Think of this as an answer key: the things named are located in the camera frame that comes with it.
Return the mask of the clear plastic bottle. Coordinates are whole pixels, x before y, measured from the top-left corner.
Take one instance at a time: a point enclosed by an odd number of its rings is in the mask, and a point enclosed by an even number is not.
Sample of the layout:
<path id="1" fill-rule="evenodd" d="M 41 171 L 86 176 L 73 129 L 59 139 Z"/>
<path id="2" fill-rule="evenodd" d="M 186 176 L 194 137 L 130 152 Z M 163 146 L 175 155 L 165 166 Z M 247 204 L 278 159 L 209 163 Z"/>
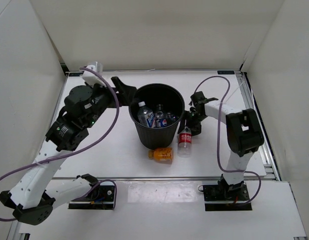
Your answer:
<path id="1" fill-rule="evenodd" d="M 174 124 L 179 120 L 179 116 L 174 114 L 173 112 L 167 112 L 166 113 L 167 121 L 169 124 Z"/>

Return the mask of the clear bottle blue label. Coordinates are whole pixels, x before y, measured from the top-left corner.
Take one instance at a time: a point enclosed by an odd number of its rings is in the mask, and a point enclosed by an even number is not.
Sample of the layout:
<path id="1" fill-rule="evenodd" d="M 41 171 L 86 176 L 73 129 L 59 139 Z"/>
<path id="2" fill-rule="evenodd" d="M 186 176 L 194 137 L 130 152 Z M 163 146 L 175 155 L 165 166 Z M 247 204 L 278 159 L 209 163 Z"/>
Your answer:
<path id="1" fill-rule="evenodd" d="M 162 104 L 156 106 L 154 115 L 156 128 L 165 128 L 168 126 L 167 113 L 164 111 Z"/>

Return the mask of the clear bottle white label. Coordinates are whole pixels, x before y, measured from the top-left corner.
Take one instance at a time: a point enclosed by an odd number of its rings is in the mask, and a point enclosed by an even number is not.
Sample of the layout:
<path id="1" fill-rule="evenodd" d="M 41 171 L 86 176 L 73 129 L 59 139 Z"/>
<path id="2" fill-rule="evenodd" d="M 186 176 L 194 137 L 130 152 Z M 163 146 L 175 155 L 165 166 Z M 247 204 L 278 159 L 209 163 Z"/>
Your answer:
<path id="1" fill-rule="evenodd" d="M 155 116 L 153 111 L 146 106 L 144 101 L 138 103 L 139 110 L 137 112 L 137 118 L 140 124 L 147 128 L 155 127 Z"/>

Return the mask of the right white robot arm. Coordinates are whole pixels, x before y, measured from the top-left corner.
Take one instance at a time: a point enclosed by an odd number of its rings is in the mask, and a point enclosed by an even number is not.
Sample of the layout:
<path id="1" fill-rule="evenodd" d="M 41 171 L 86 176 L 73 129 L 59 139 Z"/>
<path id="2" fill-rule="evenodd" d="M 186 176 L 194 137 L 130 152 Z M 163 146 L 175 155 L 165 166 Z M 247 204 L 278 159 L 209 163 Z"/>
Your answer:
<path id="1" fill-rule="evenodd" d="M 244 173 L 253 154 L 264 144 L 264 136 L 257 113 L 252 108 L 240 110 L 223 104 L 215 97 L 206 98 L 202 91 L 191 97 L 192 107 L 186 111 L 178 134 L 201 134 L 201 122 L 208 117 L 217 120 L 217 164 L 223 172 L 218 181 L 219 195 L 230 200 L 244 188 Z M 226 126 L 230 156 L 226 168 L 220 159 L 221 124 Z"/>

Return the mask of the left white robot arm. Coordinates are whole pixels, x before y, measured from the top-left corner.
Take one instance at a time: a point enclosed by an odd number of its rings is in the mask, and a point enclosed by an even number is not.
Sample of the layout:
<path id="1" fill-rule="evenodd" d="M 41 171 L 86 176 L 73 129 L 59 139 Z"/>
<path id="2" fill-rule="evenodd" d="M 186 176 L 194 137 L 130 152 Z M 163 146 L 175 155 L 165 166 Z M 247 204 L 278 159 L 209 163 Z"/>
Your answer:
<path id="1" fill-rule="evenodd" d="M 72 88 L 65 97 L 37 158 L 24 167 L 27 172 L 16 186 L 0 193 L 0 202 L 13 210 L 15 220 L 36 226 L 60 205 L 99 196 L 100 182 L 90 174 L 79 175 L 56 189 L 48 190 L 47 186 L 63 162 L 77 152 L 79 144 L 89 135 L 88 129 L 106 109 L 131 104 L 136 87 L 124 84 L 117 76 L 111 81 L 114 87 L 100 80 L 86 81 Z"/>

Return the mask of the black plastic waste bin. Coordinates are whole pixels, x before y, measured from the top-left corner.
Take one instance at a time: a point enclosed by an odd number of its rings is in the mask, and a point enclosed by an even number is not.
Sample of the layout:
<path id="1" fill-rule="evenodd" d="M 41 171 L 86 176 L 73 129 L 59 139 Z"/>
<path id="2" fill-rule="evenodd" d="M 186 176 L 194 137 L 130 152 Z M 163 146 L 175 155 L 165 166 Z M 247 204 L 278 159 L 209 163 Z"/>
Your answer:
<path id="1" fill-rule="evenodd" d="M 175 122 L 168 121 L 166 127 L 150 128 L 140 124 L 137 113 L 140 109 L 139 102 L 155 111 L 157 105 L 162 105 L 165 112 L 177 117 Z M 185 114 L 185 101 L 182 95 L 172 86 L 152 83 L 140 87 L 129 106 L 129 114 L 135 124 L 141 143 L 148 149 L 166 148 L 174 140 L 177 127 Z"/>

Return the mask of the clear bottle red label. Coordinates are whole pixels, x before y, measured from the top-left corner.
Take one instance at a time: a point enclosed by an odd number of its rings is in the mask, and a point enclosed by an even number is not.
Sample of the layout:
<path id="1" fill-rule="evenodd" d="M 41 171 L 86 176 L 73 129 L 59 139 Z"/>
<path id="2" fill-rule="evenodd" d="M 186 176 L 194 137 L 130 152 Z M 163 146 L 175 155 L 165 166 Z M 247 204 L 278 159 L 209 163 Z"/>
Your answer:
<path id="1" fill-rule="evenodd" d="M 188 158 L 192 153 L 192 132 L 191 129 L 185 127 L 178 134 L 178 149 L 177 154 L 180 157 Z"/>

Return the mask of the orange juice bottle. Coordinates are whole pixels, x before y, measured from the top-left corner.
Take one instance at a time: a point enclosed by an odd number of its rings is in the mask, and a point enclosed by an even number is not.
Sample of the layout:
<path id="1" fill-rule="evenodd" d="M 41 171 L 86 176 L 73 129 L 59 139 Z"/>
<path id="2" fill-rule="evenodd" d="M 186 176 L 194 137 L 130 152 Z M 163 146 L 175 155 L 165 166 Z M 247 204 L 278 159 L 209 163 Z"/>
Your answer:
<path id="1" fill-rule="evenodd" d="M 171 164 L 174 159 L 174 150 L 171 147 L 157 148 L 148 151 L 148 157 L 159 163 Z"/>

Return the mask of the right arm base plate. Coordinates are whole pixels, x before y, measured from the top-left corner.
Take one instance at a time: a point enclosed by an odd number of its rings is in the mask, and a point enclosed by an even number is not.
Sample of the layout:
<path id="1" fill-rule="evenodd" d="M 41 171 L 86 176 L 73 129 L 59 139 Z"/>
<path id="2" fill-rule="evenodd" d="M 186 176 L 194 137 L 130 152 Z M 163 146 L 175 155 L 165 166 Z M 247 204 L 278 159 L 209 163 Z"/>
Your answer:
<path id="1" fill-rule="evenodd" d="M 239 190 L 226 192 L 219 184 L 200 185 L 198 191 L 203 194 L 206 212 L 252 211 L 246 184 Z"/>

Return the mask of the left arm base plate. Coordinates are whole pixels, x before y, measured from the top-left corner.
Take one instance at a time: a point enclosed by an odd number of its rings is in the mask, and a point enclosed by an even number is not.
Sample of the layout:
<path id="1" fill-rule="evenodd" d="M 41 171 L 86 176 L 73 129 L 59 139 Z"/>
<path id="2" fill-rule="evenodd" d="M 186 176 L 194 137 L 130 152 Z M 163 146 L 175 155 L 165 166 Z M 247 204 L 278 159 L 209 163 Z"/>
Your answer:
<path id="1" fill-rule="evenodd" d="M 70 201 L 69 210 L 114 210 L 117 204 L 117 184 L 105 179 L 85 197 Z"/>

